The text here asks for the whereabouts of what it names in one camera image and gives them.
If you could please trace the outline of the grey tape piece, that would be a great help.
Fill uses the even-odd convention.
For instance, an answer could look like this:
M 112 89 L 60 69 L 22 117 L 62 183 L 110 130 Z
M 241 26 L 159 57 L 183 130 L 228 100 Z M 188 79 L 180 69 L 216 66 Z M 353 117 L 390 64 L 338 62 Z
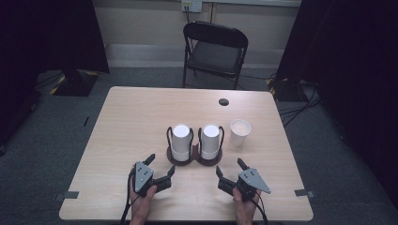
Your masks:
M 58 202 L 63 202 L 65 199 L 77 199 L 79 196 L 78 191 L 66 191 L 63 193 L 57 193 L 54 199 Z
M 295 194 L 297 197 L 300 196 L 307 196 L 308 198 L 315 197 L 315 193 L 312 190 L 306 190 L 306 189 L 296 189 Z

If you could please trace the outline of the brown-based wire cup holder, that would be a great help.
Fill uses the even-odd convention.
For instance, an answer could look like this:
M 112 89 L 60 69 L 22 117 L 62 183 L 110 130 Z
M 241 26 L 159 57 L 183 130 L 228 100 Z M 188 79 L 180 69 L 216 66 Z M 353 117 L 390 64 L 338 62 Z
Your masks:
M 166 131 L 166 138 L 167 138 L 167 142 L 168 142 L 168 147 L 167 147 L 167 150 L 166 150 L 166 156 L 167 156 L 168 160 L 173 165 L 185 166 L 185 165 L 188 165 L 191 162 L 196 160 L 201 165 L 214 166 L 222 159 L 222 145 L 223 145 L 223 139 L 224 139 L 224 129 L 223 129 L 222 126 L 218 126 L 218 128 L 220 129 L 219 152 L 218 152 L 218 155 L 212 160 L 204 159 L 204 158 L 201 157 L 201 144 L 202 144 L 202 141 L 201 141 L 202 129 L 201 128 L 199 128 L 199 130 L 198 130 L 199 141 L 198 141 L 197 144 L 193 143 L 194 133 L 193 133 L 193 129 L 190 128 L 191 139 L 190 139 L 189 159 L 186 160 L 186 161 L 177 161 L 177 160 L 175 160 L 173 158 L 173 156 L 172 156 L 172 149 L 171 149 L 172 128 L 173 127 L 168 127 L 167 131 Z

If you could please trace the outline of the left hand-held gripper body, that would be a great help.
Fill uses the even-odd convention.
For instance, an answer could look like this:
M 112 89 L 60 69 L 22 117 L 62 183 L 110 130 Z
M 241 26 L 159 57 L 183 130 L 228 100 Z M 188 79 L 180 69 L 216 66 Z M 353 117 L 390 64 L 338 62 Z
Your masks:
M 152 186 L 157 187 L 157 192 L 170 188 L 172 185 L 171 178 L 167 174 L 163 177 L 154 179 L 154 171 L 146 166 L 143 161 L 135 163 L 133 171 L 135 172 L 134 191 L 144 197 L 148 189 Z

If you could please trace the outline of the single white paper cup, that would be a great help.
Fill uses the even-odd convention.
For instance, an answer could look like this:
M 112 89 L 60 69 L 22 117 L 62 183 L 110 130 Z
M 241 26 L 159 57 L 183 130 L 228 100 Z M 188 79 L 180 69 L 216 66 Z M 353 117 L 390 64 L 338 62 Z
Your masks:
M 230 124 L 230 142 L 234 146 L 241 146 L 244 144 L 247 136 L 252 131 L 252 126 L 245 120 L 236 119 Z

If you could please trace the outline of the stack of white paper cups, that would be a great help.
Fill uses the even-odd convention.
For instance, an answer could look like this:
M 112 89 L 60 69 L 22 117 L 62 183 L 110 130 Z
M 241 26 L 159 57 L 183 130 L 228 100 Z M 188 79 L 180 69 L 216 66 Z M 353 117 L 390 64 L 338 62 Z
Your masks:
M 201 132 L 201 157 L 212 160 L 219 152 L 220 129 L 213 124 L 203 127 Z
M 185 124 L 178 124 L 172 128 L 171 149 L 172 156 L 177 161 L 189 159 L 190 128 Z

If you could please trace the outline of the person's right hand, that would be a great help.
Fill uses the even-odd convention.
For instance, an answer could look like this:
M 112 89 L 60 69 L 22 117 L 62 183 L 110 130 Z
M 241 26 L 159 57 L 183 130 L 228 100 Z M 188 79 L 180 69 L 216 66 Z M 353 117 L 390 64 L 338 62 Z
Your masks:
M 253 220 L 256 206 L 255 204 L 259 202 L 259 196 L 261 195 L 261 190 L 256 190 L 256 195 L 253 198 L 253 202 L 242 201 L 242 195 L 240 191 L 235 187 L 233 189 L 233 201 L 236 209 L 236 220 L 237 218 L 248 218 Z

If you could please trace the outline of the black folding chair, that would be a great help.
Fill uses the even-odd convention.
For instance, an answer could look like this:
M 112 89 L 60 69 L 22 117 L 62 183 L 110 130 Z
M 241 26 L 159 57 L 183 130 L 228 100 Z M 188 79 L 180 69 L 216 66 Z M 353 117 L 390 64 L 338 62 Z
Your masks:
M 237 88 L 249 40 L 240 30 L 211 22 L 188 22 L 183 27 L 185 39 L 183 82 L 187 70 L 234 80 Z

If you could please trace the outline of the black curtain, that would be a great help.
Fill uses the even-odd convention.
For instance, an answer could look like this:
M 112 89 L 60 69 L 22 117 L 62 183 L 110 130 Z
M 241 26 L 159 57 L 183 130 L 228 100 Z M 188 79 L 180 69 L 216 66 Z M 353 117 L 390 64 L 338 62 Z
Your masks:
M 0 0 L 0 146 L 48 70 L 108 72 L 93 0 Z
M 318 84 L 398 206 L 398 0 L 301 0 L 277 77 Z

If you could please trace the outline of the person's left hand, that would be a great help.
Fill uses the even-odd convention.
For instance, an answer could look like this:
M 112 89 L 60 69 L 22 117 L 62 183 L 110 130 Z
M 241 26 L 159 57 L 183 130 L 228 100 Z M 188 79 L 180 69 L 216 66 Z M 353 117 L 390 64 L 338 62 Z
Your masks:
M 156 194 L 157 187 L 150 187 L 146 192 L 146 195 L 142 197 L 134 191 L 134 182 L 135 172 L 132 172 L 132 175 L 130 177 L 131 218 L 148 218 L 151 209 L 151 202 Z

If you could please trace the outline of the white wall socket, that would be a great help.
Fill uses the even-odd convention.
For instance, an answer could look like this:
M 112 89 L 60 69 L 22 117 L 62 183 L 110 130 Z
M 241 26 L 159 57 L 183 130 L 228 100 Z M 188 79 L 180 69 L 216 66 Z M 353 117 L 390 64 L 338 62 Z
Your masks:
M 203 2 L 199 0 L 181 0 L 181 10 L 183 12 L 201 13 Z

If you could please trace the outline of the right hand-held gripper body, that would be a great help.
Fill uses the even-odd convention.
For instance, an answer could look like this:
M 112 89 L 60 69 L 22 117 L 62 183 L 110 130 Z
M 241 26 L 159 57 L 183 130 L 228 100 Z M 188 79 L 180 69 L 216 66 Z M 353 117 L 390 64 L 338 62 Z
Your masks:
M 254 168 L 240 172 L 236 182 L 225 177 L 222 179 L 219 178 L 218 189 L 226 192 L 229 195 L 233 195 L 234 188 L 237 188 L 240 191 L 242 195 L 242 201 L 244 202 L 252 199 L 255 196 L 257 189 L 266 192 L 267 194 L 271 193 L 267 183 Z

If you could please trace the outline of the black stand base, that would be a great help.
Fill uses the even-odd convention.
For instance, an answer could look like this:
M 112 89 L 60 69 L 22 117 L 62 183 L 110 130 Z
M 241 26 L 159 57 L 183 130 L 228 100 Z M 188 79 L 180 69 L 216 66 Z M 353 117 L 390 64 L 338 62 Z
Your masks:
M 62 77 L 50 94 L 64 97 L 88 97 L 98 77 L 98 72 L 93 71 L 62 71 Z
M 266 80 L 269 92 L 277 101 L 301 102 L 299 86 L 289 81 Z

